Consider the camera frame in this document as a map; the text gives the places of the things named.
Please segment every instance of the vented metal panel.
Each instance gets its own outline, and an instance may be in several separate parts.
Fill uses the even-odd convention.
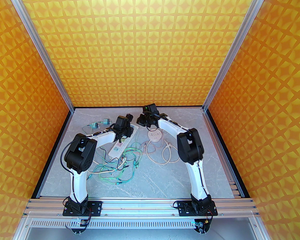
[[[30,226],[34,228],[82,228],[81,219],[33,218]],[[193,229],[194,219],[91,219],[90,229]]]

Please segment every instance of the white cable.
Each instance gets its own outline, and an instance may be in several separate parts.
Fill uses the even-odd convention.
[[[122,166],[125,164],[125,162],[126,162],[125,159],[126,159],[126,158],[124,158],[124,160],[123,160],[122,163],[118,166],[118,168],[115,168],[115,169],[113,169],[113,170],[103,170],[103,171],[97,171],[97,172],[93,172],[93,171],[89,171],[89,170],[88,170],[88,172],[91,173],[91,174],[105,174],[105,173],[112,173],[112,172],[118,170],[120,167],[122,167]]]
[[[164,163],[159,163],[159,162],[156,162],[155,160],[153,160],[153,159],[149,156],[149,154],[148,154],[148,145],[149,145],[149,143],[151,143],[151,140],[149,140],[148,143],[147,143],[147,145],[145,146],[145,153],[147,154],[148,158],[149,158],[151,161],[153,161],[155,164],[161,165],[161,166],[166,165],[167,163],[169,163],[169,161],[170,161],[170,159],[171,159],[171,150],[169,149],[169,151],[170,151],[170,157],[169,157],[168,161],[166,161],[166,162],[164,162]]]
[[[147,142],[147,144],[146,144],[146,146],[145,146],[145,153],[147,154],[147,157],[152,161],[152,162],[154,162],[155,164],[157,164],[157,165],[161,165],[161,166],[163,166],[163,165],[166,165],[166,164],[173,164],[173,163],[176,163],[176,162],[178,162],[179,160],[180,160],[180,157],[176,160],[176,161],[170,161],[171,160],[171,148],[174,148],[175,150],[177,150],[178,151],[178,149],[175,147],[175,146],[173,146],[173,145],[171,145],[170,143],[168,143],[165,139],[163,139],[163,141],[166,143],[166,146],[164,147],[164,149],[162,150],[162,153],[161,153],[161,156],[162,156],[162,158],[163,158],[163,160],[165,161],[164,163],[159,163],[159,162],[156,162],[155,160],[153,160],[151,157],[150,157],[150,155],[149,155],[149,153],[148,153],[148,145],[151,143],[154,147],[155,147],[155,149],[157,150],[157,147],[151,142],[151,140],[149,140],[148,142]],[[165,159],[165,157],[164,157],[164,152],[165,152],[165,149],[169,149],[169,159],[168,160],[166,160]]]
[[[166,160],[165,157],[164,157],[164,152],[165,152],[165,149],[166,149],[166,148],[169,148],[170,153],[171,153],[170,148],[174,148],[176,151],[178,151],[178,149],[177,149],[175,146],[171,145],[170,143],[167,143],[167,145],[165,146],[165,148],[163,149],[162,154],[161,154],[163,160],[167,162],[167,160]],[[174,164],[174,163],[178,162],[179,160],[180,160],[180,157],[178,157],[178,159],[177,159],[176,161],[169,161],[169,163],[170,163],[170,164]]]

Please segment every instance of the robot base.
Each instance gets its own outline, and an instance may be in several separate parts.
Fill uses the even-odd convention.
[[[177,201],[177,207],[180,217],[186,216],[217,216],[218,212],[211,196],[203,200],[197,200],[191,195],[191,201]]]
[[[78,211],[74,208],[74,205],[78,205],[75,201],[72,201],[70,198],[65,203],[63,208],[62,216],[71,216],[71,217],[79,217],[79,216],[87,216],[89,217],[91,209],[91,217],[100,217],[102,210],[102,202],[101,201],[87,201],[86,206],[82,208],[82,211]]]

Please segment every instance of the round power socket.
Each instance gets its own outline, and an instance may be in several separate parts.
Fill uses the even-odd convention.
[[[152,142],[158,142],[162,138],[162,132],[158,129],[154,131],[148,131],[148,138]]]

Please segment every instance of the aluminum frame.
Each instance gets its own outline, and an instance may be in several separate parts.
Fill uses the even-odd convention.
[[[210,106],[214,96],[216,95],[219,87],[221,86],[221,83],[223,81],[223,79],[225,78],[233,60],[235,59],[245,37],[248,34],[249,29],[252,26],[252,23],[255,19],[255,17],[257,16],[261,5],[263,4],[264,0],[252,0],[247,13],[240,25],[240,28],[237,32],[237,35],[235,36],[230,49],[220,67],[220,70],[211,86],[211,89],[202,105],[202,108],[204,111],[206,111],[208,109],[208,107]]]
[[[223,167],[225,176],[228,179],[228,182],[230,184],[230,188],[232,190],[234,197],[235,198],[244,197],[245,196],[244,192],[243,192],[242,188],[240,187],[237,177],[231,167],[231,164],[229,163],[226,153],[220,143],[220,140],[217,136],[215,129],[213,128],[213,125],[210,121],[210,118],[207,115],[207,112],[202,110],[202,116],[203,116],[204,122],[207,126],[207,129],[209,131],[212,142],[215,146],[216,152],[218,154],[218,157],[219,157],[221,165]]]
[[[194,219],[206,218],[180,217],[173,203],[177,200],[160,198],[91,198],[102,201],[100,217],[93,217],[89,229],[193,229]],[[63,198],[30,199],[24,211],[13,240],[23,240],[29,229],[36,228],[79,228],[81,217],[63,217]],[[249,218],[256,238],[268,240],[269,236],[259,218],[252,199],[214,199],[219,212],[216,219]]]
[[[58,88],[62,98],[64,99],[65,103],[67,104],[70,112],[73,113],[75,111],[75,108],[72,104],[72,101],[71,101],[51,59],[50,59],[50,56],[49,56],[44,44],[42,43],[42,40],[38,34],[38,31],[37,31],[35,25],[33,24],[33,21],[29,15],[23,1],[22,0],[11,0],[11,2],[13,4],[13,6],[15,7],[15,10],[17,11],[33,44],[37,48],[37,51],[38,51],[43,63],[47,67],[47,70],[49,71],[49,73],[53,79],[53,82],[57,86],[57,88]]]

